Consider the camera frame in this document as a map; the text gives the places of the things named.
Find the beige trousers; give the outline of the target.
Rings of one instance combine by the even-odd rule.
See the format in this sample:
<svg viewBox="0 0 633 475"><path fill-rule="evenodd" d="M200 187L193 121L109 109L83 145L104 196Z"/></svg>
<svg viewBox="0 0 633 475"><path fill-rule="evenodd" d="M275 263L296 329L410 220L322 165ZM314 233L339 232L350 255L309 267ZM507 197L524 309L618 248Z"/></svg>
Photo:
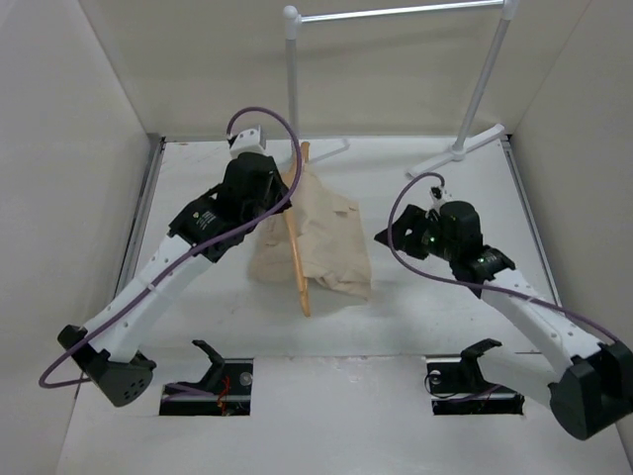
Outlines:
<svg viewBox="0 0 633 475"><path fill-rule="evenodd" d="M367 300L372 269L359 203L327 188L309 167L292 199L304 275L324 288ZM258 226L249 277L268 283L295 279L284 218Z"/></svg>

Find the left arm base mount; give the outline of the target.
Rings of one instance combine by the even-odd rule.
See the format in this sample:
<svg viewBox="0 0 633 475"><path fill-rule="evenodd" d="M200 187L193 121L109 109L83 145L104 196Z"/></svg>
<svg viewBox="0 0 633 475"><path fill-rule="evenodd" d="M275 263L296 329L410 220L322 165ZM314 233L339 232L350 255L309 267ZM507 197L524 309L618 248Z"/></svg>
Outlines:
<svg viewBox="0 0 633 475"><path fill-rule="evenodd" d="M162 417L246 417L251 411L254 360L223 358L201 339L192 343L209 358L199 381L168 383L162 391Z"/></svg>

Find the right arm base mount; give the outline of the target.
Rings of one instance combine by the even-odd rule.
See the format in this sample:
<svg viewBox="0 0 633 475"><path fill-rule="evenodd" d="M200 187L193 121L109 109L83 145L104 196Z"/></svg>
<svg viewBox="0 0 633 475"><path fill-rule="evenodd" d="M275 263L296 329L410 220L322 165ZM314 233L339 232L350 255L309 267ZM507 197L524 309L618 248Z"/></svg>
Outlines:
<svg viewBox="0 0 633 475"><path fill-rule="evenodd" d="M424 387L434 416L522 416L525 398L485 382L459 356L428 357Z"/></svg>

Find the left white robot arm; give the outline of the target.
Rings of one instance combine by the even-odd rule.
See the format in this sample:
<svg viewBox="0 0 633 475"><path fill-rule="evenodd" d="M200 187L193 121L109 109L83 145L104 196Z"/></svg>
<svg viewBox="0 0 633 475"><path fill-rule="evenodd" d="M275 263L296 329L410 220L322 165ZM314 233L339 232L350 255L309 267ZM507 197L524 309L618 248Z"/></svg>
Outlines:
<svg viewBox="0 0 633 475"><path fill-rule="evenodd" d="M146 266L84 326L66 326L59 344L115 407L137 399L155 363L139 350L151 327L196 278L252 233L256 222L283 202L288 188L266 153L260 127L228 140L223 181L187 204Z"/></svg>

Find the wooden clothes hanger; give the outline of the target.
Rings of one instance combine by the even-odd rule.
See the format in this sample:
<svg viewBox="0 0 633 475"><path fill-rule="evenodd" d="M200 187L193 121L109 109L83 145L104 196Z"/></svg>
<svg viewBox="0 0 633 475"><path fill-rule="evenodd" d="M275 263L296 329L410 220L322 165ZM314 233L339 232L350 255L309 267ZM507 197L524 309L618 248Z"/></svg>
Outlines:
<svg viewBox="0 0 633 475"><path fill-rule="evenodd" d="M309 161L310 156L310 144L308 142L301 143L301 152L302 152L302 170L305 165ZM283 172L281 174L284 183L290 188L292 184L294 174L297 170L296 162L291 164L291 167L288 171ZM310 296L309 296L309 284L308 278L304 275L303 270L303 261L301 257L300 246L298 242L298 230L297 223L295 219L295 213L293 208L289 208L283 213L283 218L287 227L288 235L289 235L289 243L291 256L293 260L294 273L296 284L299 292L299 302L303 311L303 314L306 317L311 316L311 307L310 307Z"/></svg>

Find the white clothes rack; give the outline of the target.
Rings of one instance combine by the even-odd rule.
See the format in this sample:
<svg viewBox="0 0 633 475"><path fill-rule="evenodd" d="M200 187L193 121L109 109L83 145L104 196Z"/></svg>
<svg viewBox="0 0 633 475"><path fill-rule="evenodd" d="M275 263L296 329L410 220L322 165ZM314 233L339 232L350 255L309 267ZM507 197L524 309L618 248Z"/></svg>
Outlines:
<svg viewBox="0 0 633 475"><path fill-rule="evenodd" d="M407 178L506 140L501 119L477 114L518 2L338 5L336 13L303 14L293 5L281 12L293 128L306 92L311 132L440 135L438 147L418 152Z"/></svg>

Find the right aluminium rail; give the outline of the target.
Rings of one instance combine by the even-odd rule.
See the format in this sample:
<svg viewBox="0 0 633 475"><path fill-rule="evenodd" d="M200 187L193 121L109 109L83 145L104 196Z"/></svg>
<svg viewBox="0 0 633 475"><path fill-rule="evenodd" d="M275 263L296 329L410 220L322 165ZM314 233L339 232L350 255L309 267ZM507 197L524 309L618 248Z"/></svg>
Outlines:
<svg viewBox="0 0 633 475"><path fill-rule="evenodd" d="M533 211L532 211L532 208L527 196L526 188L523 184L523 180L521 178L518 165L516 163L516 159L513 153L510 139L511 139L510 135L505 135L500 139L500 144L503 149L503 153L505 155L506 162L508 164L508 168L510 170L516 190L518 192L519 200L521 202L523 212L527 219L532 240L536 246L536 250L537 250L537 254L538 254L538 258L540 262L541 273L544 275L547 282L547 288L548 288L547 294L553 303L560 305L561 299L560 299L559 291L557 288L557 284L555 282L552 268L550 266L550 262L546 254L543 241L542 241L542 238L538 230L538 226L535 221L535 217L534 217L534 214L533 214Z"/></svg>

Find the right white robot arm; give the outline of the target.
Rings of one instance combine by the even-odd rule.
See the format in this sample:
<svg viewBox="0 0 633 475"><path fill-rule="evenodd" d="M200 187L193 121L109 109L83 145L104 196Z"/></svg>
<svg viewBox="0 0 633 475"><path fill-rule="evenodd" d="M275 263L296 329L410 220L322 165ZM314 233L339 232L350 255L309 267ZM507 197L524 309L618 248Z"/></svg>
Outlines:
<svg viewBox="0 0 633 475"><path fill-rule="evenodd" d="M506 317L539 351L540 362L504 352L486 338L460 353L459 380L478 392L499 385L549 408L572 437L586 440L632 413L632 351L622 341L606 343L540 299L514 262L486 245L480 217L465 201L445 201L431 190L430 210L406 206L389 219L375 241L393 253L449 264L450 283L468 288Z"/></svg>

